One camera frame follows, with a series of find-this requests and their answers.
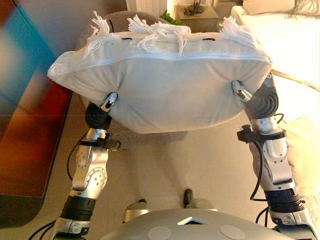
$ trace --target sofa cushion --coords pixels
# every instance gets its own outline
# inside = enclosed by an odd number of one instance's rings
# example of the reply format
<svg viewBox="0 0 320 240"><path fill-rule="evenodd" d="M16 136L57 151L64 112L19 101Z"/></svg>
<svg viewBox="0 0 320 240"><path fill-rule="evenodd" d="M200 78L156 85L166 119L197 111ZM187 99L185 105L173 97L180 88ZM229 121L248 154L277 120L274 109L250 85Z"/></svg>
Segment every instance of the sofa cushion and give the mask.
<svg viewBox="0 0 320 240"><path fill-rule="evenodd" d="M296 0L290 14L320 17L320 0Z"/></svg>
<svg viewBox="0 0 320 240"><path fill-rule="evenodd" d="M286 13L295 7L295 0L243 0L243 8L250 14Z"/></svg>

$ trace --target silver metal part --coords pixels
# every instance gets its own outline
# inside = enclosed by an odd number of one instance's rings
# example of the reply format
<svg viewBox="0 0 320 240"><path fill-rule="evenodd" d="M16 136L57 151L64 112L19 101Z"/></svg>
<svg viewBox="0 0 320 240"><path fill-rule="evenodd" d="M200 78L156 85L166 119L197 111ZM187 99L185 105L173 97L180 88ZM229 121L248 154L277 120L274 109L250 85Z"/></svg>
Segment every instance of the silver metal part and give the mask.
<svg viewBox="0 0 320 240"><path fill-rule="evenodd" d="M87 141L105 138L103 129L90 128L86 135ZM97 199L107 183L108 150L80 145L76 155L76 171L72 180L71 196Z"/></svg>
<svg viewBox="0 0 320 240"><path fill-rule="evenodd" d="M232 81L231 86L233 92L241 99L242 102L246 103L252 98L252 94L245 89L244 85L240 81Z"/></svg>
<svg viewBox="0 0 320 240"><path fill-rule="evenodd" d="M96 141L98 138L104 139L107 135L107 131L103 129L90 128L86 134L85 140Z"/></svg>
<svg viewBox="0 0 320 240"><path fill-rule="evenodd" d="M271 72L268 73L268 75L266 76L266 78L264 79L263 84L267 87L274 87L275 86L275 81L274 81L274 76L272 75Z"/></svg>
<svg viewBox="0 0 320 240"><path fill-rule="evenodd" d="M282 131L274 116L262 119L253 119L252 128L261 135L272 135ZM263 154L263 171L260 185L264 191L277 191L294 189L295 181L288 162L288 144L285 137L266 140L260 143ZM260 168L260 155L256 147L251 144L250 150L253 155L253 169L256 175Z"/></svg>
<svg viewBox="0 0 320 240"><path fill-rule="evenodd" d="M58 217L51 231L49 240L53 240L58 233L79 234L82 228L89 228L90 221L76 221Z"/></svg>
<svg viewBox="0 0 320 240"><path fill-rule="evenodd" d="M115 104L117 98L118 94L116 92L111 92L100 108L108 113Z"/></svg>
<svg viewBox="0 0 320 240"><path fill-rule="evenodd" d="M266 140L262 152L272 184L289 182L292 179L292 171L288 162L288 145L285 138Z"/></svg>
<svg viewBox="0 0 320 240"><path fill-rule="evenodd" d="M276 230L293 239L299 240L317 240L308 225L278 225Z"/></svg>
<svg viewBox="0 0 320 240"><path fill-rule="evenodd" d="M149 213L148 204L146 202L135 202L129 205L123 214L123 222L129 222L130 220Z"/></svg>
<svg viewBox="0 0 320 240"><path fill-rule="evenodd" d="M296 212L288 212L288 213L282 213L282 212L274 212L269 209L269 213L271 216L272 221L279 225L307 225L311 230L313 235L316 237L316 239L319 239L319 236L317 234L316 228L313 224L313 221L310 217L310 213L308 209L303 209L301 211Z"/></svg>
<svg viewBox="0 0 320 240"><path fill-rule="evenodd" d="M252 128L259 131L261 135L274 134L278 130L278 123L274 116L261 119L252 119L251 125Z"/></svg>
<svg viewBox="0 0 320 240"><path fill-rule="evenodd" d="M219 211L169 209L152 211L122 224L100 240L292 240L264 226Z"/></svg>

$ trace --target wire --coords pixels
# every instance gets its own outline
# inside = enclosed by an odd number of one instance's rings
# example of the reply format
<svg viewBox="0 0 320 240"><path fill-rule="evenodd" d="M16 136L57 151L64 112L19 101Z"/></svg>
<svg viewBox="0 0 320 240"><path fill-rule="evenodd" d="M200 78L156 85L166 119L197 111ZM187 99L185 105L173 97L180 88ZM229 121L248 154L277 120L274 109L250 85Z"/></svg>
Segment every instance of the wire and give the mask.
<svg viewBox="0 0 320 240"><path fill-rule="evenodd" d="M109 22L111 24L112 32L114 33L115 32L114 25L112 24L112 21L110 19L109 19Z"/></svg>
<svg viewBox="0 0 320 240"><path fill-rule="evenodd" d="M262 214L264 214L264 212L266 212L269 209L269 206L267 206L265 209L263 209L258 216L256 216L256 220L255 223L257 224L259 222L259 218L261 217Z"/></svg>
<svg viewBox="0 0 320 240"><path fill-rule="evenodd" d="M70 174L70 168L69 168L69 164L70 164L70 158L71 158L71 155L72 153L74 152L74 150L76 149L76 147L79 145L79 142L85 137L85 135L87 134L87 132L79 139L79 141L76 142L76 144L73 146L71 152L69 153L69 156L68 156L68 160L66 161L66 173L68 174L68 177L69 179L72 181L73 178Z"/></svg>
<svg viewBox="0 0 320 240"><path fill-rule="evenodd" d="M261 182L261 177L262 177L262 171L263 171L263 166L264 166L264 159L263 159L263 155L262 155L262 151L261 151L261 148L260 146L258 145L258 143L255 141L253 142L255 147L257 148L258 152L259 152L259 155L260 155L260 168L259 168L259 175L258 175L258 179L256 181L256 184L255 184L255 188L250 196L250 200L251 201L257 201L257 202L266 202L267 200L266 199L256 199L255 198L255 195L257 194L257 191L258 191L258 188L260 186L260 182Z"/></svg>
<svg viewBox="0 0 320 240"><path fill-rule="evenodd" d="M268 213L269 213L269 207L265 211L265 218L264 218L264 226L268 227Z"/></svg>
<svg viewBox="0 0 320 240"><path fill-rule="evenodd" d="M39 240L42 240L44 238L44 236L46 235L46 233L52 229L54 227L54 224L52 224L51 226L49 226L46 230L44 230L44 232L41 234Z"/></svg>
<svg viewBox="0 0 320 240"><path fill-rule="evenodd" d="M283 113L277 113L274 116L278 116L278 115L281 115L280 119L277 121L277 123L279 124L284 119L285 115Z"/></svg>
<svg viewBox="0 0 320 240"><path fill-rule="evenodd" d="M35 231L29 238L28 240L32 240L35 235L37 235L39 232L41 232L43 229L47 228L47 227L50 227L51 225L53 226L55 224L56 220L52 221L52 222L49 222L48 224L40 227L37 231Z"/></svg>

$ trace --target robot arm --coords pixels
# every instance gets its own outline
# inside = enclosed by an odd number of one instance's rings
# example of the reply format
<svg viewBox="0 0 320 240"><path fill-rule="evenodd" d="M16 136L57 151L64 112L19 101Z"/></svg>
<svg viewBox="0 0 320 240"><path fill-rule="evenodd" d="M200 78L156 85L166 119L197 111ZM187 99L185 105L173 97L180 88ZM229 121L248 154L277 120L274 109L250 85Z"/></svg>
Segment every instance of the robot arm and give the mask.
<svg viewBox="0 0 320 240"><path fill-rule="evenodd" d="M113 92L101 108L91 103L86 110L85 120L90 129L79 143L72 189L61 216L55 221L50 240L83 239L89 231L96 200L107 182L108 150L120 147L120 142L112 140L107 133L111 122L108 112L116 100L117 94Z"/></svg>
<svg viewBox="0 0 320 240"><path fill-rule="evenodd" d="M264 191L271 219L277 225L275 229L294 239L319 239L309 211L295 192L286 132L278 128L274 116L278 97L272 74L268 74L254 96L239 81L233 81L232 88L246 105L253 129L250 125L242 126L238 139L250 143L253 169Z"/></svg>

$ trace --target pillow fringe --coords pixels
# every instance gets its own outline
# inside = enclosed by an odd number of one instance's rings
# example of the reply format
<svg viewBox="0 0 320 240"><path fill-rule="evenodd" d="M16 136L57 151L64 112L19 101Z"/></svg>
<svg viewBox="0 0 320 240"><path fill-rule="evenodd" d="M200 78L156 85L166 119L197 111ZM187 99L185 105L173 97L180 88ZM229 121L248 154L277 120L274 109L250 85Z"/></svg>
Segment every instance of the pillow fringe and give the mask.
<svg viewBox="0 0 320 240"><path fill-rule="evenodd" d="M70 72L69 59L76 51L66 51L55 60L54 64L48 69L48 76L60 76Z"/></svg>
<svg viewBox="0 0 320 240"><path fill-rule="evenodd" d="M91 19L92 22L94 22L98 27L90 25L90 27L93 29L93 33L90 37L87 39L87 47L83 53L82 59L84 60L90 53L97 50L103 41L105 41L104 38L93 40L94 37L104 37L110 35L110 27L107 23L107 19L103 19L101 16L97 14L96 11L93 11L93 14L95 15L96 19Z"/></svg>
<svg viewBox="0 0 320 240"><path fill-rule="evenodd" d="M249 28L240 26L236 23L236 19L232 16L224 17L224 21L220 24L223 28L220 30L221 36L225 39L236 41L242 45L257 49L258 42L252 35Z"/></svg>
<svg viewBox="0 0 320 240"><path fill-rule="evenodd" d="M140 20L137 14L133 17L133 19L128 18L128 21L128 29L130 32L150 34L136 45L139 49L144 49L149 53L176 54L174 52L160 49L156 47L154 42L152 42L157 40L159 37L170 38L174 36L176 37L179 46L178 55L181 56L187 43L187 39L184 37L184 35L191 33L191 30L188 26L176 26L162 22L157 22L149 26L146 20Z"/></svg>

